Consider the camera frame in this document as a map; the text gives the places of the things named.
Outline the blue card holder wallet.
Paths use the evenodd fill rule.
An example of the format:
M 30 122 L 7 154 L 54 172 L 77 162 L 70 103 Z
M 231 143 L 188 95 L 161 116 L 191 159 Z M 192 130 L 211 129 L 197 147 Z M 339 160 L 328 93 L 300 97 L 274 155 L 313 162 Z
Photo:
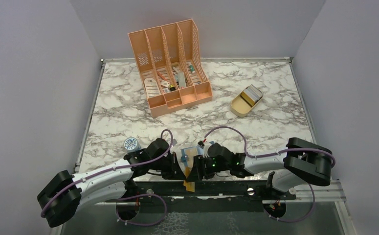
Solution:
M 198 145 L 182 149 L 180 157 L 178 157 L 178 160 L 180 160 L 179 164 L 181 168 L 183 170 L 185 170 L 187 167 L 192 168 L 194 164 L 194 157 L 202 154 L 203 148 Z

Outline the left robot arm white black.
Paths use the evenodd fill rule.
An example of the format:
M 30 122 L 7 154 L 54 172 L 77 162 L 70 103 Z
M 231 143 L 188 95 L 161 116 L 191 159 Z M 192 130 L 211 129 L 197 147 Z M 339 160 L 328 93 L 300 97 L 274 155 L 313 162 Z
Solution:
M 54 228 L 86 206 L 117 198 L 130 201 L 136 190 L 131 180 L 150 170 L 160 171 L 165 180 L 186 179 L 171 145 L 157 138 L 146 148 L 127 153 L 117 162 L 97 170 L 77 174 L 67 170 L 58 172 L 37 195 L 42 209 L 40 216 Z

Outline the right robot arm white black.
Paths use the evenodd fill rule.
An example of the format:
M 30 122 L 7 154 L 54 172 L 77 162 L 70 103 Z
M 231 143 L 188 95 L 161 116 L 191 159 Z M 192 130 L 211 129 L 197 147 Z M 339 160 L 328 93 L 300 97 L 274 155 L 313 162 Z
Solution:
M 252 157 L 214 143 L 205 144 L 202 154 L 193 157 L 186 181 L 211 179 L 221 171 L 228 171 L 238 178 L 270 171 L 264 193 L 268 198 L 276 199 L 283 192 L 304 183 L 329 186 L 334 165 L 331 150 L 300 138 L 290 138 L 285 147 Z

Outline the beige oval card tray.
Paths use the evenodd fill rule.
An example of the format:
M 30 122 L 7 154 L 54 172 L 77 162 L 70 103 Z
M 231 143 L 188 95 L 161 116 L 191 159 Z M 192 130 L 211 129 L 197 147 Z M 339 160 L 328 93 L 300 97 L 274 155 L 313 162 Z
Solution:
M 240 94 L 241 92 L 231 101 L 230 110 L 238 117 L 245 117 L 258 105 L 260 101 L 251 107 L 240 97 Z

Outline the stack of credit cards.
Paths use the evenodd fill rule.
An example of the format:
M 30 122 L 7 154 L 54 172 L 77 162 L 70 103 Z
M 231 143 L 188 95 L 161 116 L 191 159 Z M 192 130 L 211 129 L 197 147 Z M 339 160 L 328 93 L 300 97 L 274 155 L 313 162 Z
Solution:
M 261 101 L 264 94 L 254 85 L 249 85 L 240 94 L 240 97 L 251 107 Z

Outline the blue white round coaster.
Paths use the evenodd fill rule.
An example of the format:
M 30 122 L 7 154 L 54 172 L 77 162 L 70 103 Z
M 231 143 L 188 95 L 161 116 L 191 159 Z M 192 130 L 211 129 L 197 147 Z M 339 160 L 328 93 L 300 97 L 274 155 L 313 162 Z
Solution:
M 128 137 L 125 139 L 123 146 L 127 153 L 136 152 L 141 149 L 138 140 L 134 137 Z

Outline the orange plastic desk organizer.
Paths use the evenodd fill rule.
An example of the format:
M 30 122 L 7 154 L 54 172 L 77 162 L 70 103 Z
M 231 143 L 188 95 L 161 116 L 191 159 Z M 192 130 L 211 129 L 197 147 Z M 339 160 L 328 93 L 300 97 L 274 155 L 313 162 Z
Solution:
M 193 19 L 131 32 L 128 37 L 152 117 L 212 100 Z M 186 88 L 179 87 L 178 72 L 184 73 Z

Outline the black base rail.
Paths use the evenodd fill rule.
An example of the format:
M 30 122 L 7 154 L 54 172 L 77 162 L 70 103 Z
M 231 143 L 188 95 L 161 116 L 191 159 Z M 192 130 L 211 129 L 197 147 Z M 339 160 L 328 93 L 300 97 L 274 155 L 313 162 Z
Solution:
M 116 211 L 126 215 L 167 212 L 262 212 L 263 202 L 295 200 L 295 195 L 270 189 L 265 180 L 202 181 L 194 192 L 182 181 L 147 181 L 127 185 L 116 201 Z

